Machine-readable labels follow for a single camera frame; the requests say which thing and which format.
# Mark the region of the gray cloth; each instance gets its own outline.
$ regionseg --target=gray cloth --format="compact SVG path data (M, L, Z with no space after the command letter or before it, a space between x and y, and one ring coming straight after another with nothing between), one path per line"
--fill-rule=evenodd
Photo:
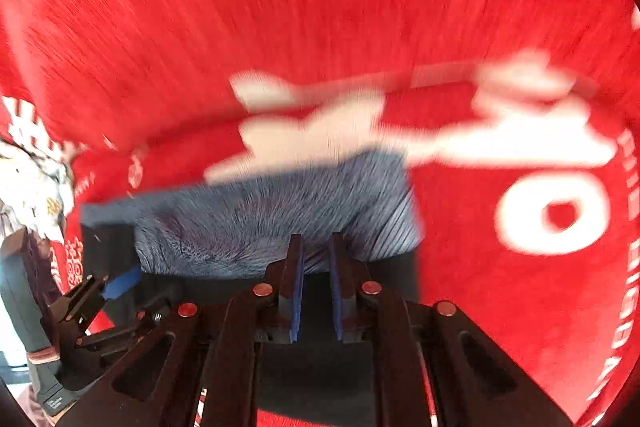
M86 204L82 223L135 225L142 270L184 277L260 277L305 237L305 272L327 270L332 232L354 257L376 261L413 250L421 230L402 158L364 152L337 166L311 166L221 185Z
M22 225L15 217L14 210L7 204L0 201L0 243L4 238L12 235L16 230L21 229Z

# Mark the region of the gray towel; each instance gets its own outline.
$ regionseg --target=gray towel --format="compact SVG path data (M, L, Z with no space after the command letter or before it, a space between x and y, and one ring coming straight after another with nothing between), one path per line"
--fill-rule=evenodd
M363 261L405 253L421 240L415 216L402 158L370 151L336 166L86 204L81 220L134 224L145 272L234 279L260 277L286 255L291 233L305 237L306 273L328 269L332 232Z

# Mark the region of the white patterned cloth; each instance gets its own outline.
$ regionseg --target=white patterned cloth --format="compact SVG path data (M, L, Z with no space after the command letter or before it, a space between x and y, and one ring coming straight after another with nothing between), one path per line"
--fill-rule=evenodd
M63 243L64 217L74 206L64 164L0 141L0 200L21 225Z

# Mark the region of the blue gripper pad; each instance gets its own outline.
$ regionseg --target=blue gripper pad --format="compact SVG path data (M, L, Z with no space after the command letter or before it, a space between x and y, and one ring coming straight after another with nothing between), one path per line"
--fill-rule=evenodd
M334 303L334 330L338 340L342 340L342 298L340 297L340 278L338 277L338 262L334 242L329 242L329 277L331 279L331 299Z
M302 313L302 286L305 279L305 250L304 242L300 241L300 249L298 250L298 263L296 264L296 283L293 289L293 299L291 303L291 342L298 339L298 331L300 330L300 315Z
M134 266L130 270L117 276L115 279L111 279L104 285L102 290L102 297L104 299L116 299L120 297L124 292L130 290L140 282L142 276L142 270L140 266Z

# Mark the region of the red screw head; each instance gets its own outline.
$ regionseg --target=red screw head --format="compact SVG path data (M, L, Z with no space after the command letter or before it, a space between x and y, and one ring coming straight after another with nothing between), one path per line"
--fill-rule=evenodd
M178 306L180 317L193 317L198 312L198 307L192 302L185 302Z
M367 295L378 295L382 292L382 284L377 281L365 281L362 283L362 291Z
M443 317L452 317L453 315L456 314L456 311L458 311L458 309L456 308L456 305L453 304L453 302L449 302L449 301L440 301L436 305L436 309L438 313Z
M261 282L254 286L254 295L257 297L268 297L273 293L273 286L268 282Z

